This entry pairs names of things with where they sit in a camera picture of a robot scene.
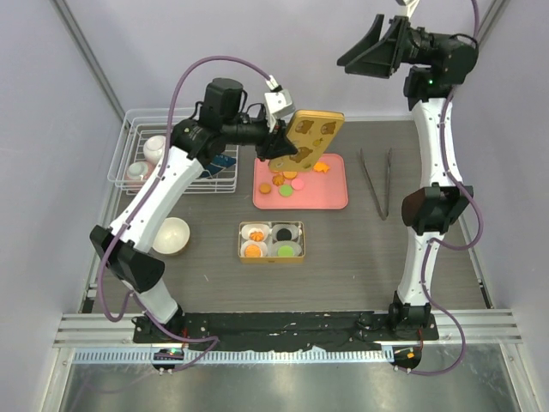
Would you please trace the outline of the black round cookie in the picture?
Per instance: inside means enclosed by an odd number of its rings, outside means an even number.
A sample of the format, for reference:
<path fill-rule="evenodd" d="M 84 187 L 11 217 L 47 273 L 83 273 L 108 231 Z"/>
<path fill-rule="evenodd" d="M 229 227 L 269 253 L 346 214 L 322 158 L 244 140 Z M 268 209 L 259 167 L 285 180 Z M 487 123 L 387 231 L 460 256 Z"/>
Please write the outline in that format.
<path fill-rule="evenodd" d="M 276 234 L 276 239 L 278 241 L 291 240 L 293 238 L 292 232 L 287 228 L 280 229 Z"/>

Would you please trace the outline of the large orange round cookie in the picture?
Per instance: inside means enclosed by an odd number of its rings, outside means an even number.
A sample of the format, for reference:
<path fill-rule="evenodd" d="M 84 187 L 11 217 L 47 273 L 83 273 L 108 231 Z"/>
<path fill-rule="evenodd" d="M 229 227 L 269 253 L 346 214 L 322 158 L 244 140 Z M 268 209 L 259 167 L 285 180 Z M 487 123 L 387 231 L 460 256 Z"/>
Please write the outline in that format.
<path fill-rule="evenodd" d="M 259 245 L 249 244 L 244 249 L 244 256 L 246 258 L 261 258 L 262 255 L 262 249 Z"/>

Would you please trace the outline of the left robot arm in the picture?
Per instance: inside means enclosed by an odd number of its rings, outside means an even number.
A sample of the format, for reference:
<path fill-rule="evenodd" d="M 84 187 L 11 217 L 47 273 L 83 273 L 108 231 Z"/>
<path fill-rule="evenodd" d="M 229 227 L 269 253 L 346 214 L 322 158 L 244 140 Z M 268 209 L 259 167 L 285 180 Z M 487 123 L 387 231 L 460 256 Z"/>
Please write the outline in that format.
<path fill-rule="evenodd" d="M 293 99 L 273 77 L 267 85 L 262 109 L 251 118 L 244 112 L 243 85 L 213 79 L 191 117 L 167 124 L 163 157 L 134 200 L 109 227 L 95 226 L 90 233 L 100 257 L 98 277 L 110 270 L 142 306 L 153 336 L 163 342 L 184 340 L 184 312 L 162 279 L 164 263 L 149 251 L 175 203 L 229 145 L 253 146 L 262 161 L 297 152 L 283 120 L 294 110 Z"/>

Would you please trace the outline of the silver tin lid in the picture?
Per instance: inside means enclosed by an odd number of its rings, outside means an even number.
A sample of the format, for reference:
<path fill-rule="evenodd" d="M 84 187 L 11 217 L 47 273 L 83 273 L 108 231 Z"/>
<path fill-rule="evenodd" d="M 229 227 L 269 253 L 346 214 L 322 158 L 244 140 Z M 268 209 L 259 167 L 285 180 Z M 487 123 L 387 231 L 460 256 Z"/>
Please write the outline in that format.
<path fill-rule="evenodd" d="M 320 160 L 345 122 L 341 112 L 297 110 L 287 126 L 286 137 L 296 154 L 268 162 L 271 172 L 307 172 Z"/>

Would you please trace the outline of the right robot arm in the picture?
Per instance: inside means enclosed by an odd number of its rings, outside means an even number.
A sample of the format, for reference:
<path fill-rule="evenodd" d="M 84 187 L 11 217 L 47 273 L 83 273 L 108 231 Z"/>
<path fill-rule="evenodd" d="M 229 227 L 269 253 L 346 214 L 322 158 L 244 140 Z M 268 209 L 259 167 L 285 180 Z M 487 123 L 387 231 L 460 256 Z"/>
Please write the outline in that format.
<path fill-rule="evenodd" d="M 464 34 L 430 33 L 397 15 L 383 28 L 376 15 L 369 31 L 337 61 L 346 73 L 391 77 L 402 64 L 410 70 L 403 93 L 418 132 L 421 159 L 419 189 L 401 204 L 408 230 L 401 282 L 380 324 L 405 339 L 431 327 L 431 282 L 438 250 L 450 227 L 474 205 L 474 189 L 464 185 L 451 131 L 451 99 L 475 67 L 479 47 Z"/>

